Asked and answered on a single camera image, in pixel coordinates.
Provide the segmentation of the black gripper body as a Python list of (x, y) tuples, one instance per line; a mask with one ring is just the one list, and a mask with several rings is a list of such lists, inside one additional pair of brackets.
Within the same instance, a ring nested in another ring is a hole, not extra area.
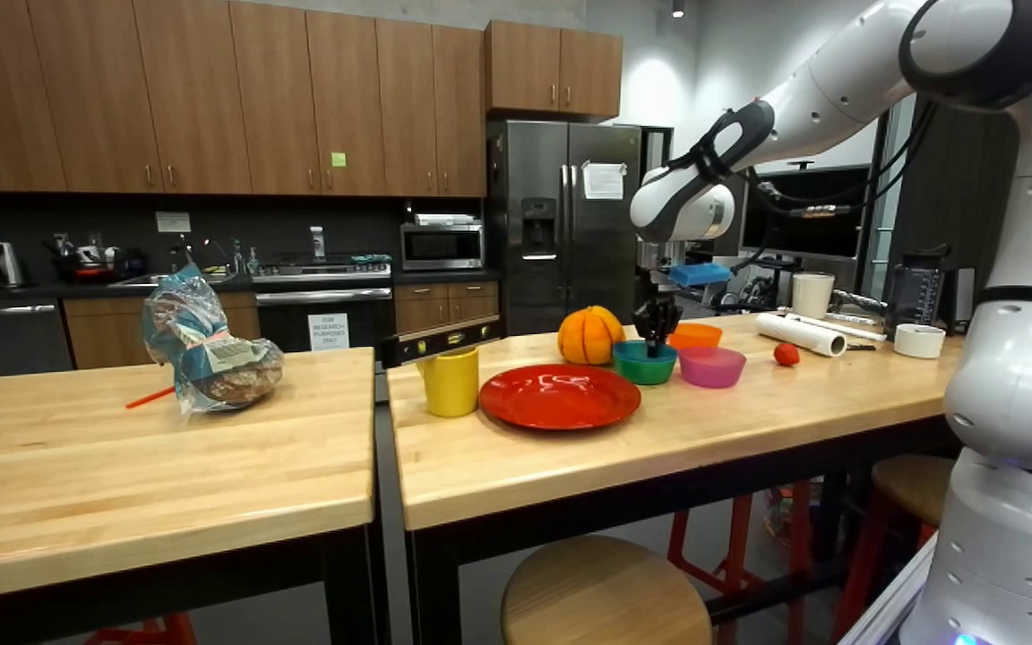
[(630, 317), (644, 343), (664, 343), (682, 322), (682, 308), (667, 289), (649, 295)]

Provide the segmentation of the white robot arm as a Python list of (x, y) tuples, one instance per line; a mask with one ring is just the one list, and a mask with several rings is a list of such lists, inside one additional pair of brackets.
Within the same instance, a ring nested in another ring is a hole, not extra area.
[(874, 0), (649, 173), (630, 224), (649, 245), (677, 241), (723, 208), (728, 176), (822, 155), (911, 95), (1008, 116), (1018, 145), (995, 257), (944, 402), (959, 455), (898, 640), (1032, 645), (1032, 0)]

